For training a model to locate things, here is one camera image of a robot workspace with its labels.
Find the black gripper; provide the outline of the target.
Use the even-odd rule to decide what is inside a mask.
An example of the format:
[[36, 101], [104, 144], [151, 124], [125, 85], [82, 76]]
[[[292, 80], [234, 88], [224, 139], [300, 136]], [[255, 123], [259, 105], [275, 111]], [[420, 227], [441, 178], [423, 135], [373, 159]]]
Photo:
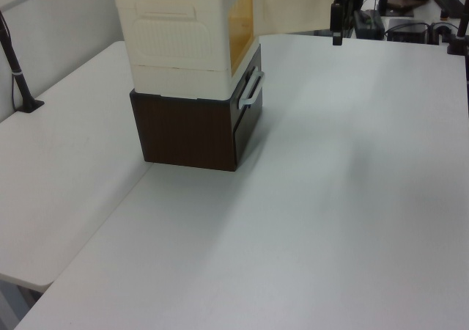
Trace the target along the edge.
[[343, 29], [343, 20], [344, 7], [339, 3], [332, 3], [330, 6], [330, 30], [333, 32], [333, 45], [342, 45], [342, 35], [340, 33]]

